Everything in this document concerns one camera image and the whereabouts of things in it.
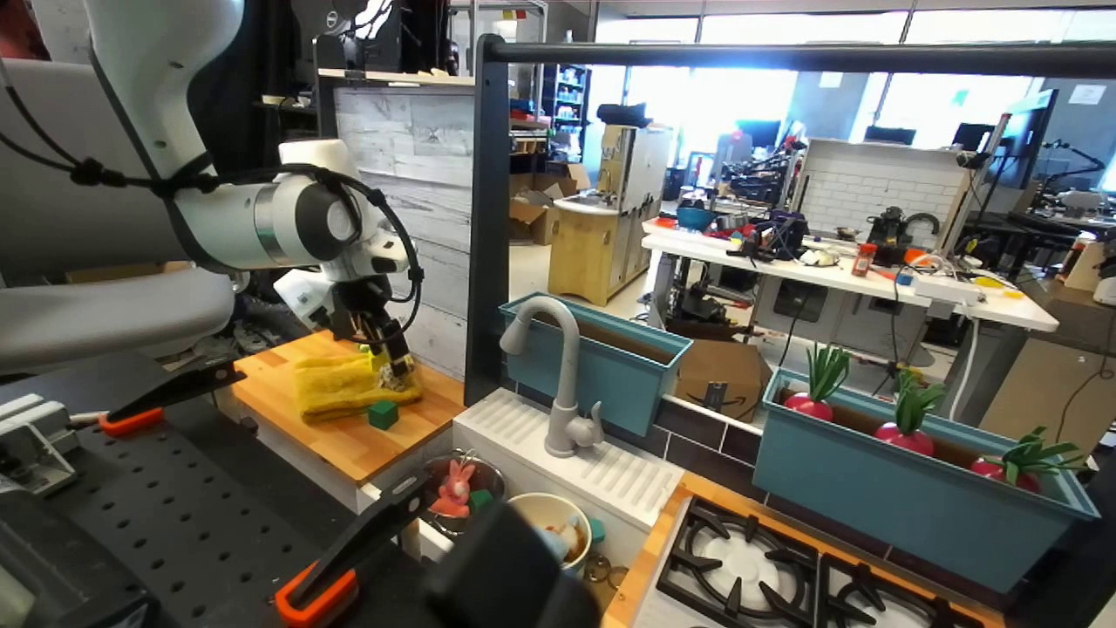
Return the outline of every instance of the computer monitor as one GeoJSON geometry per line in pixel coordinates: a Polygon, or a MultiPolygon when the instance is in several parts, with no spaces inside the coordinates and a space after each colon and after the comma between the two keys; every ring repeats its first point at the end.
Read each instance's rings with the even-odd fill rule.
{"type": "Polygon", "coordinates": [[[989,153],[987,173],[1003,189],[1024,189],[1045,139],[1057,90],[1039,90],[1010,108],[999,147],[989,153]]]}
{"type": "Polygon", "coordinates": [[[864,144],[898,144],[911,147],[916,129],[902,129],[902,124],[868,124],[864,129],[864,144]]]}
{"type": "Polygon", "coordinates": [[[976,153],[994,129],[997,124],[959,123],[953,133],[953,147],[976,153]]]}
{"type": "Polygon", "coordinates": [[[771,148],[778,144],[781,123],[778,117],[739,117],[735,129],[742,137],[749,137],[754,147],[766,147],[771,148]]]}

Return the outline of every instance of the orange tool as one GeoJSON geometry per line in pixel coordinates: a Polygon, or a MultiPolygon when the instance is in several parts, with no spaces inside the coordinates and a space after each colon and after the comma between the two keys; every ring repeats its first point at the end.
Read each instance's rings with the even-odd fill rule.
{"type": "Polygon", "coordinates": [[[232,363],[189,366],[97,418],[104,436],[132,436],[162,420],[162,405],[239,381],[232,363]]]}
{"type": "Polygon", "coordinates": [[[356,563],[396,551],[392,536],[426,508],[426,484],[417,475],[396,481],[318,562],[286,579],[273,597],[279,623],[329,628],[340,618],[360,597],[356,563]]]}

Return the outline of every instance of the sink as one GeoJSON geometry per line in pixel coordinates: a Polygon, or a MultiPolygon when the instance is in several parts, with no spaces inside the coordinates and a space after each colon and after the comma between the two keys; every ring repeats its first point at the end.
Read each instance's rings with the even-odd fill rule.
{"type": "Polygon", "coordinates": [[[627,568],[683,469],[663,458],[618,441],[601,441],[594,453],[580,458],[549,458],[544,436],[546,408],[529,405],[511,389],[492,389],[454,418],[454,447],[494,465],[508,494],[558,490],[580,502],[602,522],[597,555],[627,568]]]}

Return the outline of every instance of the gas stove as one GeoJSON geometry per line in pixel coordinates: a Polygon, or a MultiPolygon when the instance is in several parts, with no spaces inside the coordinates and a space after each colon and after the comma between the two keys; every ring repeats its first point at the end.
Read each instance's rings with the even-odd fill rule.
{"type": "Polygon", "coordinates": [[[638,611],[644,628],[983,628],[946,597],[928,597],[868,562],[838,558],[694,500],[658,582],[638,611]]]}

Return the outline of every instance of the wooden cutting board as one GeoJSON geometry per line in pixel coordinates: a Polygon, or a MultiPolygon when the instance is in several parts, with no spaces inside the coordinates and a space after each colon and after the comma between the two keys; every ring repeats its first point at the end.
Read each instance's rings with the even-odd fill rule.
{"type": "Polygon", "coordinates": [[[348,359],[362,356],[351,340],[336,340],[332,331],[318,331],[269,353],[237,359],[245,381],[231,395],[256,418],[286,433],[288,440],[315,449],[348,481],[362,484],[409,449],[423,447],[429,436],[446,430],[462,408],[461,381],[451,381],[440,368],[417,366],[423,398],[401,405],[391,430],[374,430],[366,412],[344,412],[329,420],[302,420],[291,405],[288,366],[308,356],[348,359]]]}

